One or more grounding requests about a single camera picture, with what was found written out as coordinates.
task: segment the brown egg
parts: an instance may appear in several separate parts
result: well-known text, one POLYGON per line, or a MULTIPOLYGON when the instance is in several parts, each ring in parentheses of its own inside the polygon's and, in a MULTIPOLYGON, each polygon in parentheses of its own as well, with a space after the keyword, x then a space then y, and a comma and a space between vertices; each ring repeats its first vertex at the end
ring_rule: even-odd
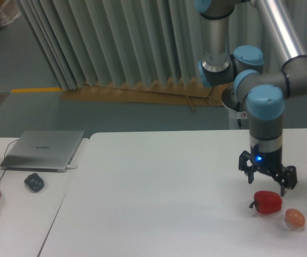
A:
POLYGON ((297 228, 301 228, 305 225, 303 214, 296 209, 287 209, 286 221, 297 228))

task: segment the laptop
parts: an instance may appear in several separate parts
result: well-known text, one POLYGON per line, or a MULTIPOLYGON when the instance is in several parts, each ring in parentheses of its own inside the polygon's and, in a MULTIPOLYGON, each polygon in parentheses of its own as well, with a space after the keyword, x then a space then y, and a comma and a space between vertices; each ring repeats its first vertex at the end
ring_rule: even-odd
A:
POLYGON ((64 172, 84 131, 24 131, 0 164, 3 169, 64 172))

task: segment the cable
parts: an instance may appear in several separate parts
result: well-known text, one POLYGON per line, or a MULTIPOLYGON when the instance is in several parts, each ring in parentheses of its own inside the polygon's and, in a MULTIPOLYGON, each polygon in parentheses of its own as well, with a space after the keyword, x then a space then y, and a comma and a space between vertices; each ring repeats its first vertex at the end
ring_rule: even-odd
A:
POLYGON ((2 177, 4 176, 4 174, 5 174, 5 172, 6 172, 6 169, 7 169, 7 168, 5 168, 5 170, 4 170, 3 174, 2 174, 2 176, 0 177, 0 181, 2 180, 2 177))
POLYGON ((17 141, 18 141, 18 139, 15 140, 15 141, 12 141, 11 143, 9 143, 9 145, 7 146, 7 148, 6 148, 6 150, 5 150, 4 158, 6 158, 6 152, 7 152, 7 149, 9 148, 10 144, 12 144, 12 143, 14 143, 14 142, 17 142, 17 141))
MULTIPOLYGON (((9 145, 7 146, 7 148, 6 148, 6 150, 5 150, 4 158, 6 158, 6 152, 7 152, 8 148, 9 148, 10 144, 12 144, 12 143, 14 143, 14 142, 17 142, 17 141, 18 141, 18 139, 15 140, 15 141, 12 141, 11 143, 9 143, 9 145)), ((3 178, 3 176, 4 176, 5 172, 6 172, 6 169, 7 169, 7 168, 5 168, 5 170, 4 170, 3 174, 2 174, 2 176, 0 177, 0 181, 1 181, 2 178, 3 178)))

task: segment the metal arm tube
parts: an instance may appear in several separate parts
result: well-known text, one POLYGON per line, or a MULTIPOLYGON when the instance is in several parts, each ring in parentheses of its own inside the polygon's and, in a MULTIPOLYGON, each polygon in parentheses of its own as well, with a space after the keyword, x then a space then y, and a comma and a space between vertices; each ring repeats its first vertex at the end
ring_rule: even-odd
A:
POLYGON ((205 55, 202 66, 210 72, 220 72, 226 69, 231 62, 228 54, 228 20, 203 19, 205 55))
POLYGON ((283 0, 251 0, 251 3, 258 10, 281 67, 297 56, 307 56, 283 0))

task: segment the white table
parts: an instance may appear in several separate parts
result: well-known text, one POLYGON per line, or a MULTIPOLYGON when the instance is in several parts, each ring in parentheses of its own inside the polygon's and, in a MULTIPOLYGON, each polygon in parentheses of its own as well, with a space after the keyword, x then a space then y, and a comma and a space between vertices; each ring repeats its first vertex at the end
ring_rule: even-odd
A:
MULTIPOLYGON (((0 138, 0 163, 7 145, 14 140, 0 138)), ((87 143, 88 139, 83 139, 71 166, 79 164, 87 143)), ((76 172, 37 172, 45 186, 33 193, 24 184, 24 179, 33 172, 6 171, 0 182, 0 256, 35 257, 39 254, 76 172)))
POLYGON ((260 216, 238 170, 248 131, 99 133, 90 138, 41 257, 307 256, 307 129, 284 130, 283 163, 298 184, 282 211, 260 216), (306 218, 291 231, 288 208, 306 218))

